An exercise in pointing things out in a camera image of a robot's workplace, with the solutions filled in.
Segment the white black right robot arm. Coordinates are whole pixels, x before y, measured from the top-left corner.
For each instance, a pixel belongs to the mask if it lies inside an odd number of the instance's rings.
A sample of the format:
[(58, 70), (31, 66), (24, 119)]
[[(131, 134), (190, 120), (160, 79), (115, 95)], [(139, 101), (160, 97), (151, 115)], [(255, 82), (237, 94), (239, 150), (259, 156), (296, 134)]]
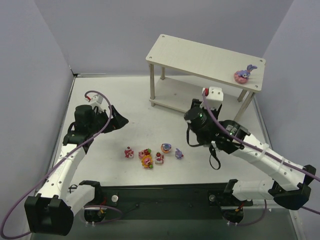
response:
[(193, 99), (184, 114), (187, 131), (196, 135), (197, 146), (207, 147), (211, 157), (217, 152), (240, 158), (269, 176), (268, 180), (241, 181), (231, 179), (224, 195), (239, 202), (273, 200), (289, 210), (299, 210), (309, 201), (311, 175), (316, 169), (290, 162), (259, 141), (245, 127), (233, 120), (213, 120), (220, 111), (207, 111), (198, 99)]

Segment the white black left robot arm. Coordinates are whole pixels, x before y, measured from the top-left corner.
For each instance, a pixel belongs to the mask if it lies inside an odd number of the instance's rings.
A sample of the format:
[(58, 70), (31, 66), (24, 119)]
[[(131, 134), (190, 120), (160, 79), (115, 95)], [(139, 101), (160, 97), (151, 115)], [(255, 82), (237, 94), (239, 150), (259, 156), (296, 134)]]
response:
[(129, 120), (114, 106), (110, 114), (97, 103), (76, 107), (74, 122), (63, 138), (60, 157), (52, 173), (46, 177), (37, 195), (25, 200), (24, 209), (32, 233), (66, 236), (73, 226), (74, 216), (84, 206), (106, 203), (98, 181), (84, 180), (72, 193), (68, 193), (68, 189), (94, 141), (93, 136), (119, 130), (128, 123)]

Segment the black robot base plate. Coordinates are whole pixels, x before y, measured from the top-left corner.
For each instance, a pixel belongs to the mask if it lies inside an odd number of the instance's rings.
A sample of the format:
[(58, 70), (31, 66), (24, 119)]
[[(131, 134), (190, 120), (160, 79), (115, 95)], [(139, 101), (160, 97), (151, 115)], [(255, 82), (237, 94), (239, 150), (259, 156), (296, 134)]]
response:
[(95, 225), (116, 220), (216, 220), (224, 212), (237, 217), (253, 202), (225, 192), (226, 183), (101, 186), (80, 216)]

